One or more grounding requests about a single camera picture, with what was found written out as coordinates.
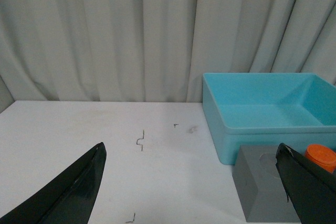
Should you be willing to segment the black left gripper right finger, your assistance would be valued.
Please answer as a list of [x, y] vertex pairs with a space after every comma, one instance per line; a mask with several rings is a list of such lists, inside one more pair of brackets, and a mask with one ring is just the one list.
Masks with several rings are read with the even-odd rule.
[[301, 223], [335, 223], [335, 175], [280, 143], [276, 168]]

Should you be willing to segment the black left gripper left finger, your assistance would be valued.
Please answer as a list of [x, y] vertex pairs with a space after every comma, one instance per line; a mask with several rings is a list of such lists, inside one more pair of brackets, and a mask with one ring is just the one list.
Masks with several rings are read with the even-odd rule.
[[1, 217], [1, 223], [88, 223], [106, 163], [98, 143], [37, 193]]

